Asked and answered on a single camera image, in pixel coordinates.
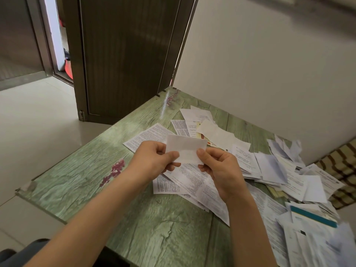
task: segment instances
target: hand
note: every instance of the hand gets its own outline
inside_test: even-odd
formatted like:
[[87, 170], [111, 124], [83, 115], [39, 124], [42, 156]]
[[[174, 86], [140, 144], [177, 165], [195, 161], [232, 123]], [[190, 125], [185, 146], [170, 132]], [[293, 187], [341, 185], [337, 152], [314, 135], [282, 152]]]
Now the hand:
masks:
[[133, 155], [128, 169], [140, 172], [147, 177], [147, 182], [156, 179], [166, 170], [172, 171], [180, 163], [172, 163], [179, 157], [179, 152], [166, 152], [166, 145], [158, 141], [143, 141]]
[[204, 165], [198, 165], [201, 172], [207, 172], [214, 181], [221, 199], [227, 203], [230, 198], [245, 193], [247, 186], [238, 161], [233, 154], [218, 148], [198, 149], [197, 155]]

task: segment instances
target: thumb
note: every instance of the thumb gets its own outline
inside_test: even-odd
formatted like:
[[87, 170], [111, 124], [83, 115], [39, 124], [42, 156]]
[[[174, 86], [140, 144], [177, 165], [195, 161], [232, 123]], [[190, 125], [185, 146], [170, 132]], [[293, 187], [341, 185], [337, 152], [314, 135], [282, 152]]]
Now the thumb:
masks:
[[161, 155], [161, 161], [164, 163], [164, 165], [168, 165], [169, 163], [172, 163], [174, 160], [176, 160], [179, 157], [179, 152], [177, 151], [171, 151], [167, 152], [163, 155]]
[[217, 165], [218, 161], [216, 161], [211, 155], [209, 155], [205, 150], [202, 148], [199, 148], [197, 150], [197, 156], [199, 159], [206, 164], [208, 167], [210, 167], [212, 170], [215, 168]]

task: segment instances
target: door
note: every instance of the door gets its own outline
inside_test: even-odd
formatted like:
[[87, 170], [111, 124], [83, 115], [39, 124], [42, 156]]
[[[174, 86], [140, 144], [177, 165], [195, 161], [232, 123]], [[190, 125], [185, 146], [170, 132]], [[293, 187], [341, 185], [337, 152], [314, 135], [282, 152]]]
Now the door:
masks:
[[169, 86], [194, 0], [63, 0], [78, 115], [113, 124]]
[[38, 0], [0, 0], [0, 91], [51, 74]]

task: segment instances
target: left hand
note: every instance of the left hand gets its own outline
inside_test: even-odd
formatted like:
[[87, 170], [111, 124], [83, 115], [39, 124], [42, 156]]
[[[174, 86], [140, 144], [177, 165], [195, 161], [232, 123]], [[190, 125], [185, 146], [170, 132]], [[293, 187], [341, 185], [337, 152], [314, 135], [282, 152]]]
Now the left hand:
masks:
[[166, 145], [158, 141], [143, 141], [133, 155], [127, 169], [140, 172], [147, 181], [156, 179], [166, 170], [172, 171], [180, 163], [172, 163], [179, 157], [179, 152], [166, 153]]

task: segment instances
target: teal stripe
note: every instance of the teal stripe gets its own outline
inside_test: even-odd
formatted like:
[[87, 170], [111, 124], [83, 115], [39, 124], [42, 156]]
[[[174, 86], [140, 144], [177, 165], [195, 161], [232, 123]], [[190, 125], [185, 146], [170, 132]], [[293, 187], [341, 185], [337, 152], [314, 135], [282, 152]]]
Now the teal stripe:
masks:
[[316, 214], [313, 214], [311, 212], [305, 211], [305, 210], [300, 209], [298, 207], [295, 207], [295, 206], [291, 205], [291, 211], [292, 212], [296, 212], [297, 214], [306, 216], [306, 217], [308, 217], [310, 219], [313, 219], [315, 221], [318, 221], [318, 222], [320, 222], [322, 224], [328, 225], [329, 227], [337, 228], [337, 223], [335, 221], [328, 220], [328, 219], [326, 219], [324, 217], [321, 217], [319, 215], [316, 215]]

